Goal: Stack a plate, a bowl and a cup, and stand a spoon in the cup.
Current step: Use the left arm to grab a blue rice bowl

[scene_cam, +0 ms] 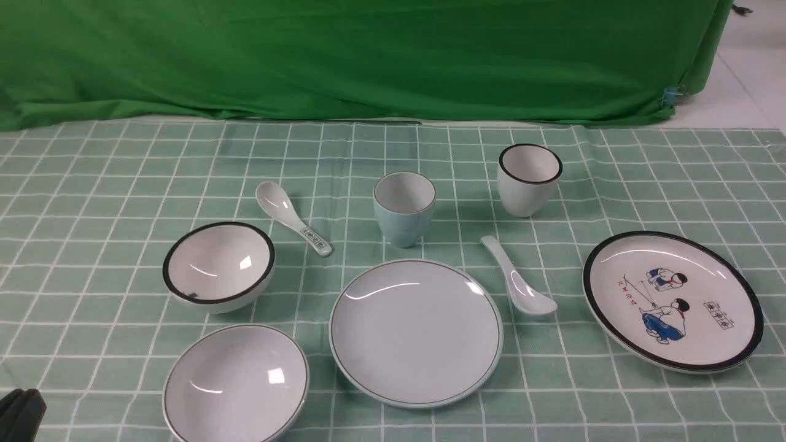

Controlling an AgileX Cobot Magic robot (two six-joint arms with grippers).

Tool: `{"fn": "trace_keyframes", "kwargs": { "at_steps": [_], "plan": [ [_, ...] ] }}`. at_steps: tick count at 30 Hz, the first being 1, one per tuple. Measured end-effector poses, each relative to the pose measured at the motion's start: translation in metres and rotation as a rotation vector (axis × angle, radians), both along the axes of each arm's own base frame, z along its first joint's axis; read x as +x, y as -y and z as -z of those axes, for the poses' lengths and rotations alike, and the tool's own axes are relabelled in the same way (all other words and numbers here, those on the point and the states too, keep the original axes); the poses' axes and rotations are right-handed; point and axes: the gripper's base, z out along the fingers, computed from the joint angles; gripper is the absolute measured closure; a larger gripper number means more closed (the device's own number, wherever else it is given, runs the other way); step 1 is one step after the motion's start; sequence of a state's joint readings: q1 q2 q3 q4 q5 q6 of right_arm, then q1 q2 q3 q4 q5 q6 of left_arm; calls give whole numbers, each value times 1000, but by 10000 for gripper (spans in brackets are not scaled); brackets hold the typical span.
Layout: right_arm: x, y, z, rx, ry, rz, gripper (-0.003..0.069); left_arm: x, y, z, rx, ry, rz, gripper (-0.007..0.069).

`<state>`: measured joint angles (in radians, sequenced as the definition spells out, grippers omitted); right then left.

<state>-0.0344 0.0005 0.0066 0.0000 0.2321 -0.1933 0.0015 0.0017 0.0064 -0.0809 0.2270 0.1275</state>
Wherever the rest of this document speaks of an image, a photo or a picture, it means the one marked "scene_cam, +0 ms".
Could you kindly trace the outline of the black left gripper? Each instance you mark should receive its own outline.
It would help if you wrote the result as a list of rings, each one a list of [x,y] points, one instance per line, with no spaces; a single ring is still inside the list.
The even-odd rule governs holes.
[[[34,441],[47,412],[39,389],[14,389],[1,400],[1,441]]]

